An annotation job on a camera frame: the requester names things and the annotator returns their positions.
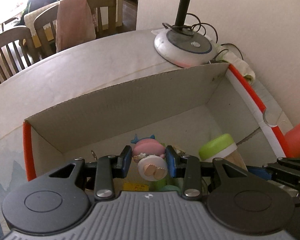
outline figurine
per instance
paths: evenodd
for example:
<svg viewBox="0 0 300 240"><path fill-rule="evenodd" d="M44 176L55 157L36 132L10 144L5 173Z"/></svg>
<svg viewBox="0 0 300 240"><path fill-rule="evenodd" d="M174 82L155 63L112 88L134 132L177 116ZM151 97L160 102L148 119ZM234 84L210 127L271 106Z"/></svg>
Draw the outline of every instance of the figurine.
<svg viewBox="0 0 300 240"><path fill-rule="evenodd" d="M135 135L134 139L131 140L131 143L136 144L132 150L132 156L135 163L138 163L141 159L149 155L156 155L163 159L165 158L166 149L155 139L154 135L142 139L138 139L138 136Z"/></svg>
<svg viewBox="0 0 300 240"><path fill-rule="evenodd" d="M149 181L163 179L168 172L165 162L165 147L160 144L154 135L150 137L131 140L136 144L132 150L132 156L135 163L138 163L138 172L140 176Z"/></svg>

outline green lid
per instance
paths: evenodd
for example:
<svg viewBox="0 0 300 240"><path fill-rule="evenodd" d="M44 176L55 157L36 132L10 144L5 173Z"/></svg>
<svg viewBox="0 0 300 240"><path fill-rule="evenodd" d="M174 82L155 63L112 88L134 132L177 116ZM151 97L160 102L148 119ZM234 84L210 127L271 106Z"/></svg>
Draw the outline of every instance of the green lid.
<svg viewBox="0 0 300 240"><path fill-rule="evenodd" d="M225 133L202 146L199 150L199 156L201 160L204 161L212 157L213 155L216 155L217 153L221 152L222 150L226 149L233 143L234 140L232 139L231 135Z"/></svg>

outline chair backrest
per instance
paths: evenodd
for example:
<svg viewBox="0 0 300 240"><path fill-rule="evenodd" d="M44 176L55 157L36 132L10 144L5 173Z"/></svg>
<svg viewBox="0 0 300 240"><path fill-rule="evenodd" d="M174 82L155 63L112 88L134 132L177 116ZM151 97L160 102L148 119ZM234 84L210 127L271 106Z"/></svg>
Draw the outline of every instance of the chair backrest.
<svg viewBox="0 0 300 240"><path fill-rule="evenodd" d="M7 80L9 77L13 76L13 73L11 71L11 68L10 68L9 63L7 61L7 58L6 58L7 54L9 56L11 65L12 65L15 73L18 73L19 69L18 69L18 66L16 64L17 61L13 57L13 54L16 56L16 58L18 60L18 65L20 65L20 68L22 70L25 69L25 66L23 64L22 58L19 54L18 48L15 44L15 41L19 41L19 46L21 47L22 54L23 54L23 57L26 61L27 66L31 65L31 62L30 62L28 54L27 54L27 50L26 50L25 46L23 45L23 40L26 40L26 45L27 45L29 54L32 57L33 61L38 62L39 61L39 56L38 56L38 53L37 53L37 51L34 47L31 32L30 32L30 29L28 27L26 27L26 26L17 26L17 27L13 27L12 29L7 30L3 33L0 33L0 62L3 63L3 65L6 68L7 73L8 73L8 76L6 76L6 74L3 71L2 66L0 64L0 75L2 76L2 79L4 81ZM14 49L13 54L10 50L9 43L13 44L13 49Z"/></svg>
<svg viewBox="0 0 300 240"><path fill-rule="evenodd" d="M115 22L117 14L117 0L87 0L91 10L91 14L96 14L97 9L97 20L98 30L96 29L96 36L103 36L102 20L101 20L101 7L108 7L108 33L109 35L115 34Z"/></svg>
<svg viewBox="0 0 300 240"><path fill-rule="evenodd" d="M46 54L47 57L51 56L54 53L49 45L49 42L48 42L48 39L44 32L43 27L47 24L50 24L54 41L56 41L56 29L54 28L53 21L57 19L58 7L59 7L58 4L50 7L49 9L47 9L44 12L42 12L41 14L39 14L36 17L36 19L34 20L34 29L38 35L43 52Z"/></svg>

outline white cardboard box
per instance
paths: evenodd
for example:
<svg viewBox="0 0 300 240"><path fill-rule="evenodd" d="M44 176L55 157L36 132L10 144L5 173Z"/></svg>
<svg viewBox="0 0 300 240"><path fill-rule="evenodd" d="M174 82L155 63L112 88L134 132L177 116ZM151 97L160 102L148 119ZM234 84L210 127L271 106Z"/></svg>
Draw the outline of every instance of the white cardboard box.
<svg viewBox="0 0 300 240"><path fill-rule="evenodd" d="M289 155L279 127L265 120L266 107L228 63L174 70L73 98L25 120L28 180L78 157L93 161L119 155L137 133L178 146L198 157L199 148L230 133L247 165ZM131 163L128 182L146 183Z"/></svg>

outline metal screw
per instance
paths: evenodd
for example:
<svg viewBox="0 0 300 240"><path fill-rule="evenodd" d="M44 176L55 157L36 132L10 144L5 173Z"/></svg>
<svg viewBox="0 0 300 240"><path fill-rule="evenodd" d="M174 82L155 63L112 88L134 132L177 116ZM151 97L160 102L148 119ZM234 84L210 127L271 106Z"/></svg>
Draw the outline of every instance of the metal screw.
<svg viewBox="0 0 300 240"><path fill-rule="evenodd" d="M110 197L112 195L112 191L109 189L101 189L97 191L98 197Z"/></svg>
<svg viewBox="0 0 300 240"><path fill-rule="evenodd" d="M185 195L187 197L197 197L200 195L200 191L195 188L190 188L190 189L185 190Z"/></svg>
<svg viewBox="0 0 300 240"><path fill-rule="evenodd" d="M195 46L196 48L199 48L201 46L200 43L198 43L196 41L191 42L191 45Z"/></svg>

